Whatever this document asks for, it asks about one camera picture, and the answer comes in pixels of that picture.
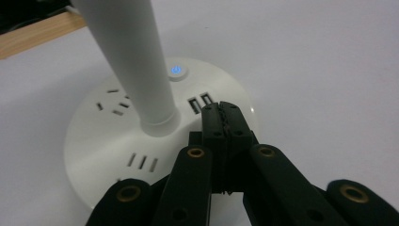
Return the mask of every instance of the blue indicator light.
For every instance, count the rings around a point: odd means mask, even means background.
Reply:
[[[176,65],[170,71],[172,73],[180,73],[182,71],[182,67]]]

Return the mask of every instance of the white power strip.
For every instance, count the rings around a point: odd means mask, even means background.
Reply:
[[[91,208],[118,180],[136,178],[151,185],[168,175],[177,153],[188,144],[189,132],[201,130],[198,108],[209,101],[238,105],[257,134],[247,93],[229,74],[189,58],[168,58],[167,65],[179,121],[166,136],[143,131],[116,76],[93,90],[76,110],[66,137],[65,165],[76,193]]]

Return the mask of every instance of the white desk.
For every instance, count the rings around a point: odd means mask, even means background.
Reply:
[[[261,142],[317,186],[358,181],[399,209],[398,1],[153,6],[167,57],[212,62],[247,89]],[[63,142],[80,101],[109,74],[86,28],[0,60],[0,225],[85,224]]]

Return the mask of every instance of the wooden edge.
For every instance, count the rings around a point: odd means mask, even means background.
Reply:
[[[56,39],[86,26],[79,15],[64,12],[0,36],[0,59]]]

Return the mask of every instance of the lamp base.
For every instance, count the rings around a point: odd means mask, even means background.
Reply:
[[[179,150],[188,144],[189,132],[201,130],[199,109],[208,102],[238,105],[258,132],[247,93],[229,74],[190,58],[167,58],[167,65],[178,109],[177,128],[167,135],[143,130],[116,76],[94,89],[76,110],[66,136],[65,165],[76,193],[91,208],[118,180],[135,178],[151,185],[168,175]]]

